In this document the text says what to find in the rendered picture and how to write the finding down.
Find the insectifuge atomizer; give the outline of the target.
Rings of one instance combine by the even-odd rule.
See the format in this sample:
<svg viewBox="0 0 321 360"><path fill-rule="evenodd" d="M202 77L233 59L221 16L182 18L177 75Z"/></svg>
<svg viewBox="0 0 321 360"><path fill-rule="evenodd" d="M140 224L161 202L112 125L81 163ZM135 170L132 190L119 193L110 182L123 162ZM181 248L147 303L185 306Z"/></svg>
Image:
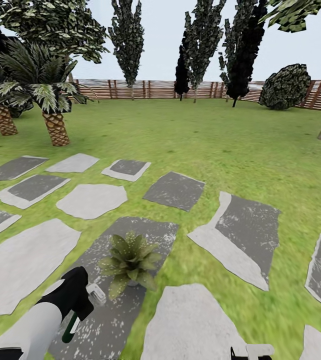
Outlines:
<svg viewBox="0 0 321 360"><path fill-rule="evenodd" d="M70 320L70 322L62 336L63 343L68 344L72 341L80 324L81 324L80 319L78 318L77 314L74 313L72 316L72 319Z"/></svg>

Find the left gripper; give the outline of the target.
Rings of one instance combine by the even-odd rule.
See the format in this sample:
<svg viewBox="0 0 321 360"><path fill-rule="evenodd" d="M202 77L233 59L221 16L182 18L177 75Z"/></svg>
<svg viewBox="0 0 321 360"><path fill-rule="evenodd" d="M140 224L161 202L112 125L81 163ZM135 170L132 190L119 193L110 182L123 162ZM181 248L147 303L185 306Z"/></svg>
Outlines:
<svg viewBox="0 0 321 360"><path fill-rule="evenodd" d="M72 307L72 311L75 312L81 322L85 320L94 310L93 304L90 302L88 292L85 296Z"/></svg>

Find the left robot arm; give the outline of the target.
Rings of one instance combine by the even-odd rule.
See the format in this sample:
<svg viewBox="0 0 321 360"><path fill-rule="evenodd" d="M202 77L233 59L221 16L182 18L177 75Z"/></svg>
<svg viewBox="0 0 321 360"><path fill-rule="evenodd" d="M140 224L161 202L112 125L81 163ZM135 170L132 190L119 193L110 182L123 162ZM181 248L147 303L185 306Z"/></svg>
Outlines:
<svg viewBox="0 0 321 360"><path fill-rule="evenodd" d="M81 322L107 301L96 284L86 287L87 275L76 267L48 287L37 304L0 336L0 360L43 360L64 318L72 310Z"/></svg>

